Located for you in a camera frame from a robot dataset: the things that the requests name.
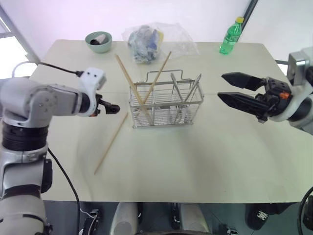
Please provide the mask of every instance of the green bowl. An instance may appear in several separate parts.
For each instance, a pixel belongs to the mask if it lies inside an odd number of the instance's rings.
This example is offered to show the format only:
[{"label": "green bowl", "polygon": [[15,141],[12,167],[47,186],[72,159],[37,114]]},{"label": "green bowl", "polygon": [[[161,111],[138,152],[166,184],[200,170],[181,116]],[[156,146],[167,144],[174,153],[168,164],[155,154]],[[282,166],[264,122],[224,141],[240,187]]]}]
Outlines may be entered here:
[{"label": "green bowl", "polygon": [[[91,45],[90,42],[92,39],[95,39],[96,37],[98,37],[101,34],[105,34],[106,38],[104,40],[104,43],[101,45]],[[87,43],[87,46],[95,53],[104,53],[107,52],[111,49],[112,46],[112,36],[111,34],[107,33],[107,32],[102,32],[102,31],[98,31],[98,32],[93,32],[91,34],[88,34],[85,38],[85,42]]]}]

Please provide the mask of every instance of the table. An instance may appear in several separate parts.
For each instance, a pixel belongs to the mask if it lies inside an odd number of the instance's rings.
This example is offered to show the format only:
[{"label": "table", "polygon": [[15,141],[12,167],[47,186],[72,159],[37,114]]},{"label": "table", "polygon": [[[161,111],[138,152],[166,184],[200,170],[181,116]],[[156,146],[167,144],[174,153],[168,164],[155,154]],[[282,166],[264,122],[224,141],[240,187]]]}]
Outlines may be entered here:
[{"label": "table", "polygon": [[[238,43],[224,56],[219,43],[197,43],[200,55],[170,60],[166,69],[183,69],[185,77],[202,73],[204,102],[194,125],[133,129],[128,116],[97,174],[96,163],[129,112],[129,86],[114,54],[119,54],[133,81],[144,80],[160,63],[135,65],[123,42],[109,53],[95,54],[84,41],[58,40],[44,62],[69,70],[103,69],[108,81],[104,99],[121,106],[117,115],[54,117],[48,135],[51,150],[73,181],[82,201],[150,201],[202,203],[294,202],[313,184],[313,138],[288,122],[258,123],[216,95],[239,91],[221,74],[242,71],[286,81],[262,44]],[[38,66],[31,79],[78,87],[78,78]],[[74,200],[54,163],[53,185],[45,200]]]}]

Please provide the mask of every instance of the wire basket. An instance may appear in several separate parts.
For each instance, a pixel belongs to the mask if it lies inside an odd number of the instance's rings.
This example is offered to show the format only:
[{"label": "wire basket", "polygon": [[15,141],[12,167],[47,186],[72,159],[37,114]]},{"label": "wire basket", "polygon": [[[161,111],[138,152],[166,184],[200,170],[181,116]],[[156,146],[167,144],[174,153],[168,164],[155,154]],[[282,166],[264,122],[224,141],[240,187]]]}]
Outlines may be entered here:
[{"label": "wire basket", "polygon": [[[193,124],[192,121],[203,102],[203,92],[198,83],[187,98],[195,80],[183,79],[182,70],[166,70],[162,72],[173,71],[181,72],[177,85],[182,97],[179,96],[173,81],[157,82],[144,105],[139,105],[135,94],[130,89],[129,103],[134,120],[134,128]],[[157,71],[147,73],[145,82],[134,83],[142,100],[144,100],[152,84],[147,82],[148,75],[154,72]]]}]

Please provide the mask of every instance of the yellow bottle cap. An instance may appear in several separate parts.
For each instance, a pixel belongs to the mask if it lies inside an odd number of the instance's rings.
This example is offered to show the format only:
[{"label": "yellow bottle cap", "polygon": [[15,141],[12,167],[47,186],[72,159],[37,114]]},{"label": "yellow bottle cap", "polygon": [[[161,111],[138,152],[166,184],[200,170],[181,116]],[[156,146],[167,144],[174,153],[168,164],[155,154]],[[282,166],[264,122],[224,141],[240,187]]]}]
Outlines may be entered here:
[{"label": "yellow bottle cap", "polygon": [[244,18],[243,17],[237,17],[236,19],[236,22],[239,23],[239,24],[242,24],[242,22],[244,21]]}]

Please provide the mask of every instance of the plastic bottle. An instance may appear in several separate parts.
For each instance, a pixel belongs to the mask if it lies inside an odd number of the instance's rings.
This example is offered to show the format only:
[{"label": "plastic bottle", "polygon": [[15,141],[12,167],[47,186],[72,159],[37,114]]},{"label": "plastic bottle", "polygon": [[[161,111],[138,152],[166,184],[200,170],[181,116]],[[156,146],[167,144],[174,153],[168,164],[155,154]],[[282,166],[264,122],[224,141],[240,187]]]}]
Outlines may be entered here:
[{"label": "plastic bottle", "polygon": [[243,17],[237,17],[235,24],[229,27],[224,37],[223,44],[220,46],[220,53],[227,55],[233,50],[235,43],[241,35],[241,24],[243,21]]}]

